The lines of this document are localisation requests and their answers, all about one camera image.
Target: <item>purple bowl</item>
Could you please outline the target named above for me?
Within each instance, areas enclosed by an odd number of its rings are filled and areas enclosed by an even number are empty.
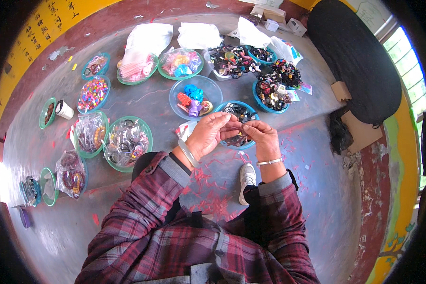
[[[23,227],[27,230],[32,226],[30,223],[30,216],[28,216],[27,210],[22,207],[19,207],[20,220],[22,221]]]

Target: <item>shirt button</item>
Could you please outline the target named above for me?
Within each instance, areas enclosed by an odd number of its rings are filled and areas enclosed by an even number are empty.
[[[222,251],[222,250],[220,250],[220,249],[217,249],[215,252],[214,252],[217,256],[224,256],[225,255],[225,253]]]

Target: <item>hand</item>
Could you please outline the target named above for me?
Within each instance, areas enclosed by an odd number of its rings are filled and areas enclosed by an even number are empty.
[[[238,135],[242,124],[234,115],[225,112],[211,113],[197,123],[186,145],[198,161],[209,154],[224,139]]]
[[[281,157],[276,129],[261,120],[252,120],[243,125],[243,130],[256,142],[256,156],[259,162]]]

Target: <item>sleeve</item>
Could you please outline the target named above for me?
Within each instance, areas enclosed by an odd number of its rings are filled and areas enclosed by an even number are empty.
[[[108,270],[125,273],[124,263],[133,263],[140,253],[126,249],[164,222],[189,179],[167,153],[157,153],[102,221],[101,231],[88,246],[88,256],[76,283],[94,282],[94,278],[106,275]]]
[[[297,283],[320,283],[308,256],[306,219],[289,173],[258,186],[268,251]]]

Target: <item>window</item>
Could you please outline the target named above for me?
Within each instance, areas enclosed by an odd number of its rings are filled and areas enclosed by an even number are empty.
[[[402,27],[398,27],[393,35],[383,43],[383,47],[390,55],[407,89],[409,104],[412,105],[416,120],[419,145],[421,146],[422,114],[426,110],[426,85],[417,55]],[[418,189],[422,191],[426,186],[426,176],[423,175],[421,149],[419,149],[418,156],[420,158],[420,184]]]

